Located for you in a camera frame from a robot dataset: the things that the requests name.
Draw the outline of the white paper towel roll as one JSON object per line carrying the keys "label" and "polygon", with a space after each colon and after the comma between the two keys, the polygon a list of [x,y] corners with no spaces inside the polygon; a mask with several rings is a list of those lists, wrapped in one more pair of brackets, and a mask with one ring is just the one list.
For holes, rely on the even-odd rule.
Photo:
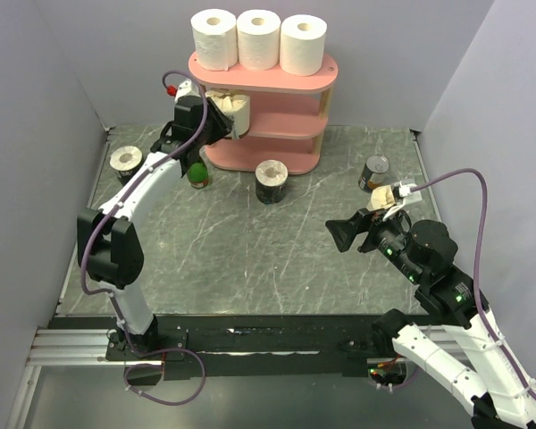
{"label": "white paper towel roll", "polygon": [[311,76],[322,67],[327,23],[316,16],[296,14],[281,24],[280,67],[288,74]]}
{"label": "white paper towel roll", "polygon": [[208,71],[227,71],[238,62],[237,19],[221,9],[206,9],[190,19],[197,62]]}
{"label": "white paper towel roll", "polygon": [[281,19],[278,14],[253,9],[237,18],[239,63],[247,70],[265,71],[280,58]]}

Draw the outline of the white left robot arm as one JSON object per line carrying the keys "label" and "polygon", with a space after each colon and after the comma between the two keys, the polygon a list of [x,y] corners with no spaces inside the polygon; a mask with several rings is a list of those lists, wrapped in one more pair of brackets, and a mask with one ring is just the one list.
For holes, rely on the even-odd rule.
{"label": "white left robot arm", "polygon": [[229,118],[210,98],[180,97],[172,121],[165,124],[139,170],[98,209],[85,208],[78,215],[82,291],[108,297],[118,337],[137,358],[151,358],[159,348],[157,318],[138,283],[144,252],[137,228],[163,194],[199,161],[201,147],[223,139],[231,128]]}

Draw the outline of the beige roll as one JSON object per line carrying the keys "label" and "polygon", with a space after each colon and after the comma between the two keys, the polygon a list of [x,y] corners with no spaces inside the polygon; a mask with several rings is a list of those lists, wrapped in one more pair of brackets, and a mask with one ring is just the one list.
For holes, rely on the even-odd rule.
{"label": "beige roll", "polygon": [[249,130],[251,101],[250,96],[237,91],[209,89],[205,92],[222,113],[231,121],[230,139],[241,139]]}
{"label": "beige roll", "polygon": [[399,195],[399,186],[380,186],[372,191],[366,209],[370,212],[387,210],[400,205],[403,198]]}

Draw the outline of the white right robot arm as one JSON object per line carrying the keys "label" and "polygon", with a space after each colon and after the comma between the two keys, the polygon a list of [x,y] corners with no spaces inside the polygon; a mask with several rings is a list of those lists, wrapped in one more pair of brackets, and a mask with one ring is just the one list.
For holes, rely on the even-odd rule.
{"label": "white right robot arm", "polygon": [[458,246],[443,223],[412,223],[406,212],[387,216],[362,209],[325,226],[341,252],[363,234],[359,252],[378,251],[415,285],[415,299],[469,363],[452,357],[396,309],[373,323],[379,354],[412,361],[453,395],[475,428],[536,428],[536,382],[520,367],[473,279],[455,266]]}

